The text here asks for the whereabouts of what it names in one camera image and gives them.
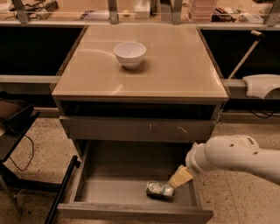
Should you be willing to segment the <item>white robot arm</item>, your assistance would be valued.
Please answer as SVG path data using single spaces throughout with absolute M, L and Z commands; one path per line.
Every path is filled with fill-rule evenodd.
M 205 143 L 194 143 L 168 184 L 176 189 L 195 174 L 217 170 L 246 172 L 280 184 L 280 150 L 262 149 L 246 135 L 214 136 Z

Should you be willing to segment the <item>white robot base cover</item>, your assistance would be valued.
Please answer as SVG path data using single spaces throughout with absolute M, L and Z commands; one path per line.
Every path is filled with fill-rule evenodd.
M 280 88 L 280 75 L 255 74 L 245 76 L 242 80 L 247 85 L 247 96 L 264 99 L 274 89 Z

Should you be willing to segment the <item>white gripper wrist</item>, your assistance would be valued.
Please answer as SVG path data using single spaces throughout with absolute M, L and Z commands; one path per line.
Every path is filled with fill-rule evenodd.
M 203 164 L 205 162 L 205 145 L 203 143 L 194 143 L 185 157 L 186 167 L 181 165 L 170 177 L 168 184 L 176 189 L 179 186 L 193 179 L 193 174 L 205 174 Z

